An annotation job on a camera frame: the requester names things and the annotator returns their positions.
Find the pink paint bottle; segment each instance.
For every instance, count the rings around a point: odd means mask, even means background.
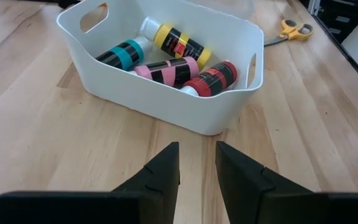
[[[194,58],[183,57],[137,66],[131,73],[168,86],[177,86],[183,85],[197,76],[199,72],[197,61]]]

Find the white bottle cap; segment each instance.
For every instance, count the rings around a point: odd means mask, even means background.
[[[197,91],[191,86],[185,86],[185,87],[181,88],[180,91],[187,93],[189,95],[199,96]]]
[[[143,54],[145,56],[153,50],[153,43],[151,43],[145,37],[136,37],[134,41],[137,42],[137,44],[139,44],[139,46],[142,48]]]
[[[162,24],[159,21],[146,17],[139,32],[149,40],[154,40],[154,37],[161,25]]]

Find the red paint bottle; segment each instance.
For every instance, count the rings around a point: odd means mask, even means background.
[[[195,96],[214,96],[237,80],[237,69],[228,61],[218,63],[184,84],[181,91]]]

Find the butcher block countertop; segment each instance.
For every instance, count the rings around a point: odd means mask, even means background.
[[[255,4],[251,21],[266,38],[283,18],[310,23],[314,35],[266,48],[263,87],[208,137],[90,95],[56,24],[61,9],[0,0],[0,193],[112,190],[172,141],[180,143],[175,223],[229,223],[216,141],[311,190],[358,192],[358,74],[300,2]]]

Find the white plastic bin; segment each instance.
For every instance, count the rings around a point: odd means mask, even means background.
[[[107,17],[84,33],[80,29],[81,18],[104,2],[108,5]],[[136,37],[147,16],[173,25],[209,48],[216,57],[211,57],[206,68],[222,60],[236,65],[239,78],[234,88],[201,98],[94,59]],[[204,6],[180,0],[85,0],[62,12],[57,23],[64,31],[86,91],[196,133],[222,132],[263,82],[263,32],[249,21]],[[248,69],[254,55],[255,75],[248,85]],[[154,48],[145,63],[166,59],[170,57]]]

